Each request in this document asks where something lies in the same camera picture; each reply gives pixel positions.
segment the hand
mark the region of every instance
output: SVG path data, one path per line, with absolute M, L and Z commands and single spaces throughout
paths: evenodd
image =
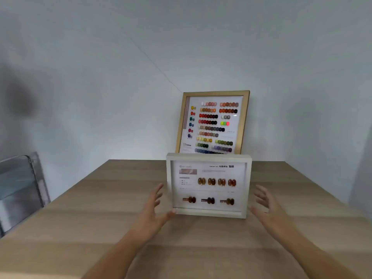
M 256 188 L 257 190 L 254 192 L 256 202 L 267 207 L 269 211 L 263 212 L 254 206 L 250 207 L 250 211 L 274 239 L 285 245 L 292 236 L 299 234 L 298 230 L 269 190 L 260 185 L 256 185 Z
M 135 224 L 130 230 L 139 245 L 144 245 L 151 240 L 176 213 L 172 210 L 159 218 L 155 217 L 155 207 L 160 204 L 159 198 L 163 195 L 159 191 L 163 186 L 164 184 L 160 183 L 152 190 L 142 211 L 138 214 Z

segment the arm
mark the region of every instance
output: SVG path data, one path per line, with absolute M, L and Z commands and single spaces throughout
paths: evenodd
M 264 213 L 256 207 L 251 207 L 250 211 L 267 232 L 293 255 L 310 279 L 358 279 L 354 273 L 302 235 L 265 187 L 256 187 L 256 201 L 269 211 Z
M 151 192 L 132 228 L 82 277 L 82 279 L 125 278 L 129 266 L 136 254 L 175 214 L 174 211 L 169 211 L 160 218 L 155 217 L 154 209 L 160 204 L 159 198 L 163 193 L 159 193 L 159 191 L 162 187 L 163 184 L 159 184 Z

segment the white picture frame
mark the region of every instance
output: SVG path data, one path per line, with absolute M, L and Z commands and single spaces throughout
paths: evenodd
M 173 184 L 173 170 L 172 162 L 183 161 L 183 162 L 202 162 L 202 163 L 243 163 L 244 166 L 244 184 L 240 187 L 240 202 L 238 211 L 229 210 L 216 210 L 216 209 L 200 209 L 200 208 L 180 208 L 175 206 L 176 201 L 174 200 L 174 192 L 177 184 Z M 168 196 L 171 200 L 172 207 L 176 208 L 177 214 L 184 215 L 199 215 L 199 216 L 217 216 L 217 217 L 228 217 L 228 218 L 246 218 L 248 208 L 248 193 L 251 177 L 252 158 L 250 155 L 199 155 L 199 154 L 179 154 L 169 153 L 167 154 L 167 189 Z

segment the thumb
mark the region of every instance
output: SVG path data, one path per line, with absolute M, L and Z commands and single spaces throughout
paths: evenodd
M 164 226 L 165 223 L 167 223 L 169 220 L 171 220 L 176 215 L 176 210 L 173 209 L 171 211 L 168 211 L 163 216 L 159 218 L 159 225 L 160 228 Z
M 266 218 L 267 218 L 267 214 L 264 213 L 263 211 L 259 210 L 258 208 L 256 208 L 255 206 L 251 206 L 249 208 L 249 210 L 251 211 L 251 213 L 257 217 L 257 219 L 262 223 L 264 224 L 264 222 L 266 221 Z

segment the table top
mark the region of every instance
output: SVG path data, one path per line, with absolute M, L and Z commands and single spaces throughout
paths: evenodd
M 109 160 L 0 240 L 0 278 L 75 279 L 129 229 L 165 161 Z M 253 162 L 254 186 L 272 191 L 320 248 L 372 278 L 372 225 L 285 162 Z M 162 198 L 157 212 L 170 209 Z M 178 215 L 137 255 L 128 278 L 307 278 L 251 214 Z

